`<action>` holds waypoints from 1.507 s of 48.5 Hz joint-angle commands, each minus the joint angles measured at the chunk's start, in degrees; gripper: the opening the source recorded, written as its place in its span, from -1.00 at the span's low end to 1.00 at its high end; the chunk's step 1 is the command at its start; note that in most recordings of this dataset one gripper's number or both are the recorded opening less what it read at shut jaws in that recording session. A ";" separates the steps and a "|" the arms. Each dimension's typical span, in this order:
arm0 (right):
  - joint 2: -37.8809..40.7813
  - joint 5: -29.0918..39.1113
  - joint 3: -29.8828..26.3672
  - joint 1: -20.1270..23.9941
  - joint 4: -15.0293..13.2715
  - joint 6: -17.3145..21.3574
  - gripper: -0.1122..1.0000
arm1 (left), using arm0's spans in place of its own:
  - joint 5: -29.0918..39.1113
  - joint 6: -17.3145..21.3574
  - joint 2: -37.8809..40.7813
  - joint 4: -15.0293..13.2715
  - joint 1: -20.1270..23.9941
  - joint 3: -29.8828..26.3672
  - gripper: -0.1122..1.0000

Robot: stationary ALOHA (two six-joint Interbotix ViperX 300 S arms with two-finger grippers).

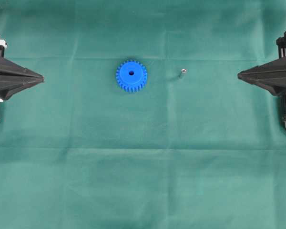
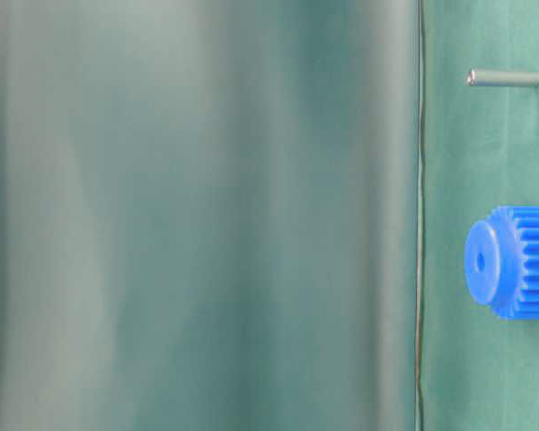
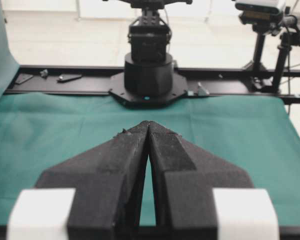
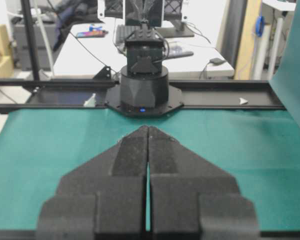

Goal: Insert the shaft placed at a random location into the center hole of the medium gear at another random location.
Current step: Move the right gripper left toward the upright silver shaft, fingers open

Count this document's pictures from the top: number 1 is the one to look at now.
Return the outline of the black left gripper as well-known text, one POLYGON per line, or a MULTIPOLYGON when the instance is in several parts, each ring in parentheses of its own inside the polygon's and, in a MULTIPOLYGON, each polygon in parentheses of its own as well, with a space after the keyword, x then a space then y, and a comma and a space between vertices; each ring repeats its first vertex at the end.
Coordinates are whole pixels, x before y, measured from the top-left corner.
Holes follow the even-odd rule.
POLYGON ((1 88, 0 103, 2 103, 3 100, 9 100, 16 93, 19 93, 23 90, 34 87, 44 82, 42 75, 3 58, 6 48, 7 48, 6 41, 0 39, 0 75, 23 76, 23 77, 32 77, 37 79, 1 88))

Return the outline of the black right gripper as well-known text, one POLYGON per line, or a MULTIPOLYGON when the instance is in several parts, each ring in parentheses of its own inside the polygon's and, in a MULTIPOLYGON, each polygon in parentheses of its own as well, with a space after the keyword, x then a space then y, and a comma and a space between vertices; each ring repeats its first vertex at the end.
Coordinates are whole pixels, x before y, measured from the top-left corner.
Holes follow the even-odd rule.
POLYGON ((263 65, 255 66, 248 70, 241 71, 237 76, 239 80, 265 89, 273 96, 281 96, 281 106, 283 111, 282 118, 286 129, 286 86, 260 82, 257 79, 245 78, 248 75, 286 72, 286 32, 284 33, 283 37, 280 37, 276 40, 276 44, 278 47, 279 59, 276 59, 263 65))

